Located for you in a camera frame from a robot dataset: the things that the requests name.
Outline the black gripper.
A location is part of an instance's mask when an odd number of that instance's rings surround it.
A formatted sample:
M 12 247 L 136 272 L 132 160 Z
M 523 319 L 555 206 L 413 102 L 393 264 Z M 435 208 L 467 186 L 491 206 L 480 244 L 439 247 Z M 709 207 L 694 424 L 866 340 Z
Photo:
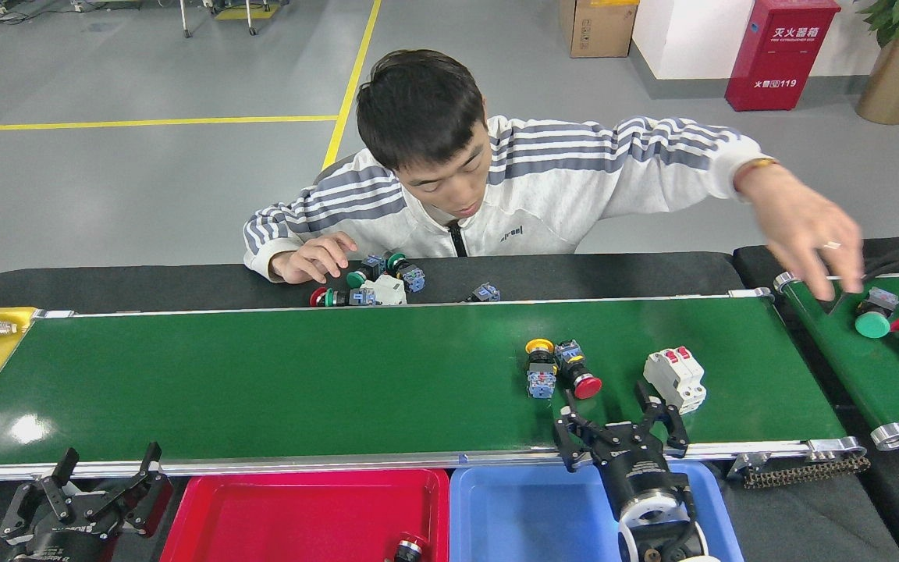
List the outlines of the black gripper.
M 554 421 L 554 443 L 568 471 L 585 466 L 588 459 L 599 470 L 610 504 L 627 504 L 651 491 L 674 491 L 674 477 L 663 456 L 663 444 L 652 434 L 653 424 L 664 424 L 665 444 L 672 456 L 688 451 L 688 431 L 679 408 L 650 392 L 649 384 L 635 384 L 643 417 L 631 428 L 606 428 L 585 418 L 575 408 L 571 390 L 563 391 L 565 405 Z
M 91 498 L 87 519 L 75 520 L 64 487 L 79 455 L 67 449 L 52 471 L 14 492 L 1 523 L 1 539 L 12 547 L 10 561 L 110 561 L 119 532 L 154 535 L 172 495 L 161 455 L 159 444 L 147 446 L 139 469 L 110 482 Z

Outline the person's left hand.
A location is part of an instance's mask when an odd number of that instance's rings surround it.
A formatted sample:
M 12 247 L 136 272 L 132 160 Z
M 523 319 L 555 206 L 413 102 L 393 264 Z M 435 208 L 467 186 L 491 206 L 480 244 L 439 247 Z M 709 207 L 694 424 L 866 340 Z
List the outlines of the person's left hand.
M 742 165 L 734 188 L 753 207 L 769 251 L 814 298 L 835 298 L 831 275 L 843 292 L 862 291 L 862 232 L 845 210 L 767 158 Z

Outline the person's right hand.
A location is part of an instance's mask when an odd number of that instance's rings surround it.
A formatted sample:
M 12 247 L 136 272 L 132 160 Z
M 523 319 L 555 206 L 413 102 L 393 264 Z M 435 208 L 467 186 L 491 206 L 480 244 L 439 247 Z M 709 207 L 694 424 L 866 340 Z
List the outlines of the person's right hand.
M 345 232 L 325 234 L 310 239 L 296 251 L 275 254 L 268 270 L 288 284 L 324 284 L 340 277 L 349 265 L 347 256 L 357 249 L 356 241 Z

